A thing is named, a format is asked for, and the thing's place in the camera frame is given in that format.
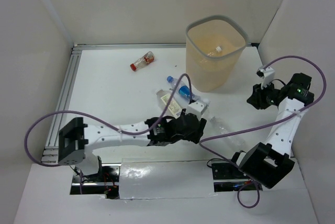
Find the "blue label plastic bottle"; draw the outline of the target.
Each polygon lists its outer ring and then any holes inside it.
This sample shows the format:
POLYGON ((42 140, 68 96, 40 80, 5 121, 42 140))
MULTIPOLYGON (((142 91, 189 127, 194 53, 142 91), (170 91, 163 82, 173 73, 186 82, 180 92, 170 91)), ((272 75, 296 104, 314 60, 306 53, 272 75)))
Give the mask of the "blue label plastic bottle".
POLYGON ((171 87, 176 89, 176 92, 184 99, 187 99, 190 103, 195 101, 194 94, 191 93, 190 88, 183 81, 180 81, 177 84, 178 79, 175 79, 172 76, 168 76, 166 80, 171 85, 171 87))

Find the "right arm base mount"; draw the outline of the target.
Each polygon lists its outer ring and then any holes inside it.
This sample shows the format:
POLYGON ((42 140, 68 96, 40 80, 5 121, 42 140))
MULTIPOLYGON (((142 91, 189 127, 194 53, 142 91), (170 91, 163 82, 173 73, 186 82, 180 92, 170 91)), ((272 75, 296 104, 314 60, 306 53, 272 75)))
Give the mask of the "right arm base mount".
POLYGON ((237 192, 243 186, 242 191, 256 191, 257 188, 263 190, 261 185, 256 187, 249 177, 222 159, 210 159, 206 165, 212 171, 216 193, 237 192))

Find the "clear crushed plastic bottle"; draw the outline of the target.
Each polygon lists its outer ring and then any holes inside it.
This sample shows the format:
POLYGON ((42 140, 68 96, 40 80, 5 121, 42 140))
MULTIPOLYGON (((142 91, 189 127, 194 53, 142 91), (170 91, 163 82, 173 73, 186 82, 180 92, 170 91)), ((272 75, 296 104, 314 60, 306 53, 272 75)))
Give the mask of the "clear crushed plastic bottle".
MULTIPOLYGON (((215 135, 226 135, 233 132, 220 118, 212 117, 209 122, 215 135)), ((224 137, 221 140, 234 152, 239 152, 245 148, 245 141, 239 135, 224 137)))

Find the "beige ribbed plastic bin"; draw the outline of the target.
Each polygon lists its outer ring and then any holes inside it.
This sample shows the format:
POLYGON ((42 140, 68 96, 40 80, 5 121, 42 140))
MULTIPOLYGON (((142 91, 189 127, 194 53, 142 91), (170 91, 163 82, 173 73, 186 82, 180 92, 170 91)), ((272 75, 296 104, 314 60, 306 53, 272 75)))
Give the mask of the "beige ribbed plastic bin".
POLYGON ((186 28, 186 73, 200 92, 224 85, 249 43, 246 32, 231 18, 212 15, 186 28), (205 52, 222 46, 222 56, 210 58, 205 52))

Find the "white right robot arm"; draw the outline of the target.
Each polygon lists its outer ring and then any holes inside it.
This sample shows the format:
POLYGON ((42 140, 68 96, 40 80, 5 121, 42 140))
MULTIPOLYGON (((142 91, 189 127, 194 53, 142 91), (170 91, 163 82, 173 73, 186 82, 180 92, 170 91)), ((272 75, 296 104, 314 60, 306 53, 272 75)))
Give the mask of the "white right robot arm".
POLYGON ((306 113, 298 111, 314 101, 314 94, 309 91, 310 84, 310 76, 295 73, 281 89, 276 89, 273 83, 266 87, 261 84, 253 86, 247 103, 256 109, 276 106, 277 121, 289 116, 292 118, 273 126, 266 141, 254 146, 242 160, 231 162, 228 171, 232 177, 240 178, 246 174, 271 189, 293 169, 295 162, 290 159, 291 146, 298 125, 306 113))

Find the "white label clear bottle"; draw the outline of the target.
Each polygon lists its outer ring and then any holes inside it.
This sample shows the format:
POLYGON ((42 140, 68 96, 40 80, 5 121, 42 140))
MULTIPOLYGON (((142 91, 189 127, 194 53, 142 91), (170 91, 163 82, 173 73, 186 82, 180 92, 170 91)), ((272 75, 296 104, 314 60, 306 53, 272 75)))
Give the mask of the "white label clear bottle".
POLYGON ((167 116, 172 116, 174 118, 178 118, 182 112, 182 107, 181 105, 175 100, 175 98, 171 97, 171 92, 170 91, 165 91, 165 90, 158 90, 156 92, 157 96, 157 101, 158 101, 158 106, 162 109, 165 110, 165 115, 167 116))

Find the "red cap small bottle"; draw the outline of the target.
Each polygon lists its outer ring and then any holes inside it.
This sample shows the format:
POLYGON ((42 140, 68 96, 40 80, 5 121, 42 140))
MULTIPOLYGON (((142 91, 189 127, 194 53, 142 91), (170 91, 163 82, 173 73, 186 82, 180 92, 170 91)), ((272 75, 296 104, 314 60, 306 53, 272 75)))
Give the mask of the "red cap small bottle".
POLYGON ((130 64, 130 68, 135 72, 152 63, 154 59, 155 59, 154 54, 151 51, 149 51, 144 56, 139 58, 136 62, 130 64))

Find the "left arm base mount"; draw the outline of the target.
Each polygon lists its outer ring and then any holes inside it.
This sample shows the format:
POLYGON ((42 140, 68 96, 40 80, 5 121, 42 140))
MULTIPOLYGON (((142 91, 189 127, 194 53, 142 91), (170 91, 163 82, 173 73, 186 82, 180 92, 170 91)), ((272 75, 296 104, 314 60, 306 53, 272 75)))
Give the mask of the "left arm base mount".
POLYGON ((102 195, 106 199, 119 199, 120 168, 120 163, 102 164, 99 174, 80 177, 80 169, 71 167, 73 177, 70 195, 102 195))

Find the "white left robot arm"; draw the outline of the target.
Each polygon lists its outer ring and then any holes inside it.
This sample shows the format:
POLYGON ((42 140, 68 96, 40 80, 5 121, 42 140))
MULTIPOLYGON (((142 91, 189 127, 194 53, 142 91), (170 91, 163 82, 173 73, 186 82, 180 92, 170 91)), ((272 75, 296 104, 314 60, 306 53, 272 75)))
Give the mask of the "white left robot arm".
POLYGON ((58 133, 58 164, 75 165, 90 181, 103 177, 102 161, 94 150, 107 147, 164 147, 180 140, 199 143, 206 119, 182 113, 178 118, 154 117, 136 124, 123 125, 124 134, 107 126, 88 125, 82 117, 73 118, 58 133))

